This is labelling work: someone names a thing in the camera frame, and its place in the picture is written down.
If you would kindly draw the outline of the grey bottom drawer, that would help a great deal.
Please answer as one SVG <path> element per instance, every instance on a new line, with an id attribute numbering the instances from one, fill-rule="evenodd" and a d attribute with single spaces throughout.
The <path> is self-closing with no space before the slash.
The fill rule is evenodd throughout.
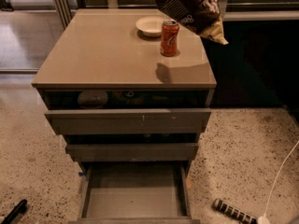
<path id="1" fill-rule="evenodd" d="M 83 179 L 78 218 L 68 224 L 200 224 L 192 217 L 180 161 L 99 162 Z"/>

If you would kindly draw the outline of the dark round object in drawer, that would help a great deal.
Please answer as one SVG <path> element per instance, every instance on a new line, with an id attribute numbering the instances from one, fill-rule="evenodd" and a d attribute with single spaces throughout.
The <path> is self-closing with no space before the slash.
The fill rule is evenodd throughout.
<path id="1" fill-rule="evenodd" d="M 82 108 L 100 108 L 108 101 L 106 91 L 86 90 L 78 96 L 78 105 Z"/>

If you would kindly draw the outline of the white bowl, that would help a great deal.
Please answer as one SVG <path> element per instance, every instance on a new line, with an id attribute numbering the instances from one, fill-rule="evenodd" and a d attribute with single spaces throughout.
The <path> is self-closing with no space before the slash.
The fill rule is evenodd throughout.
<path id="1" fill-rule="evenodd" d="M 164 18 L 149 16 L 139 19 L 135 27 L 146 37 L 160 37 Z"/>

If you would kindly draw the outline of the orange soda can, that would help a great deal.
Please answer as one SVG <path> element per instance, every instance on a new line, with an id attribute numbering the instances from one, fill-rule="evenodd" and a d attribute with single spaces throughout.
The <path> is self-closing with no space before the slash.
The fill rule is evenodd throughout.
<path id="1" fill-rule="evenodd" d="M 166 57 L 177 53 L 177 36 L 179 25 L 174 20 L 164 20 L 161 33 L 161 54 Z"/>

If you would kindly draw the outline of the grey middle drawer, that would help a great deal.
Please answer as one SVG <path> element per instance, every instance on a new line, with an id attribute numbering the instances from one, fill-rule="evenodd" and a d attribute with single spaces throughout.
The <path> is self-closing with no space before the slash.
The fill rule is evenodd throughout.
<path id="1" fill-rule="evenodd" d="M 191 161 L 198 148 L 197 142 L 68 144 L 66 153 L 76 162 Z"/>

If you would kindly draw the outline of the black striped cylinder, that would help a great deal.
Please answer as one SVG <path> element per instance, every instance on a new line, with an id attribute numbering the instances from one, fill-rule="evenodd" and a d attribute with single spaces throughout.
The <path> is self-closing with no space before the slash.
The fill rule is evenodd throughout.
<path id="1" fill-rule="evenodd" d="M 213 207 L 215 210 L 223 213 L 227 217 L 240 221 L 242 224 L 257 224 L 256 217 L 233 207 L 221 199 L 216 199 L 213 203 Z"/>

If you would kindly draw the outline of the grey top drawer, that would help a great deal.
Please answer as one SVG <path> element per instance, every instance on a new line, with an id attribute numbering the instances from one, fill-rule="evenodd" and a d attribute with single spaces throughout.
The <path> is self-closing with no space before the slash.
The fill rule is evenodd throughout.
<path id="1" fill-rule="evenodd" d="M 209 108 L 48 110 L 45 117 L 56 134 L 199 133 Z"/>

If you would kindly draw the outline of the grey drawer cabinet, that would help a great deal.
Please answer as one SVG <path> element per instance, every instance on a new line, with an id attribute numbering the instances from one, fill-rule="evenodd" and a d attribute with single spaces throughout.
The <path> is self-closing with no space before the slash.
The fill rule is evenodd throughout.
<path id="1" fill-rule="evenodd" d="M 178 33 L 178 53 L 164 57 L 160 42 L 144 36 L 135 23 L 156 10 L 79 11 L 32 84 L 47 110 L 209 108 L 216 87 L 199 37 Z M 100 108 L 82 108 L 82 91 L 106 91 Z M 68 144 L 197 142 L 199 133 L 60 134 Z"/>

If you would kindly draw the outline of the brown chip bag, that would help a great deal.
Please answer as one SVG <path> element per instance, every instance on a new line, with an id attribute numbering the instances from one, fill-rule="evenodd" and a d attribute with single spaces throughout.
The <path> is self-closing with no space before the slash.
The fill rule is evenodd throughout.
<path id="1" fill-rule="evenodd" d="M 191 32 L 227 45 L 218 0 L 154 0 L 157 8 Z"/>

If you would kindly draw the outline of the grey drawer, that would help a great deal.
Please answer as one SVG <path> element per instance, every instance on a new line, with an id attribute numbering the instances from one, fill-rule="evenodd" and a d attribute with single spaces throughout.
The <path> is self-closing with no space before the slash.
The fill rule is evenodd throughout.
<path id="1" fill-rule="evenodd" d="M 209 108 L 48 110 L 45 117 L 56 134 L 199 133 Z"/>
<path id="2" fill-rule="evenodd" d="M 192 217 L 180 161 L 99 162 L 83 179 L 78 218 L 68 224 L 200 224 Z"/>
<path id="3" fill-rule="evenodd" d="M 191 161 L 198 148 L 197 142 L 68 144 L 66 153 L 76 162 Z"/>

